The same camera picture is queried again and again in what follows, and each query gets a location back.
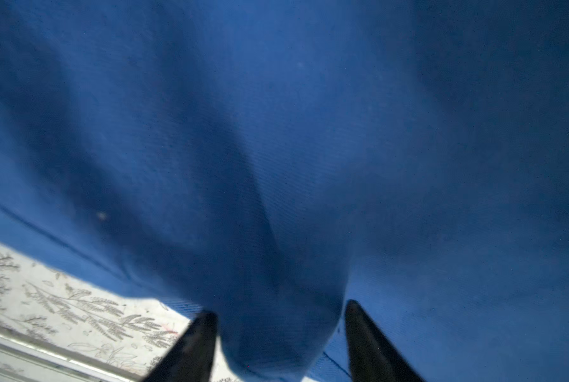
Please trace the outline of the aluminium front rail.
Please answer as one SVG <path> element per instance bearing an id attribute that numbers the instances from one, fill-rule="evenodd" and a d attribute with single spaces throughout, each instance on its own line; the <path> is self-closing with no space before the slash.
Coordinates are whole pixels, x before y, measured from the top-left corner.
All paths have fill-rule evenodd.
<path id="1" fill-rule="evenodd" d="M 0 381 L 130 382 L 143 377 L 0 326 Z"/>

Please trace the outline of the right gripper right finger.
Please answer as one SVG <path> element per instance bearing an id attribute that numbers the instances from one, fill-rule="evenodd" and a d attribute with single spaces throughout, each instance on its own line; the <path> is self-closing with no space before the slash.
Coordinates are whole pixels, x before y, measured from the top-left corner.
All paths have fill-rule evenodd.
<path id="1" fill-rule="evenodd" d="M 355 300 L 345 312 L 349 369 L 354 382 L 423 382 Z"/>

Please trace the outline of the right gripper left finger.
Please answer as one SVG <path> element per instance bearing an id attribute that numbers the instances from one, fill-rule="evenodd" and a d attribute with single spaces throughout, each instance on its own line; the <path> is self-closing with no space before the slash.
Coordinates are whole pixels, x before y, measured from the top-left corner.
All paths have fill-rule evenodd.
<path id="1" fill-rule="evenodd" d="M 214 363 L 218 318 L 203 310 L 144 382 L 208 382 Z"/>

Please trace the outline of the blue long pants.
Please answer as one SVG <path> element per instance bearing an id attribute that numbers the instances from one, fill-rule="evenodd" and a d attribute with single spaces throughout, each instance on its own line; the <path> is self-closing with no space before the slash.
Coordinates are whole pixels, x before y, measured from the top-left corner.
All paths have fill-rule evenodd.
<path id="1" fill-rule="evenodd" d="M 569 381 L 569 1 L 0 1 L 0 243 L 246 380 Z"/>

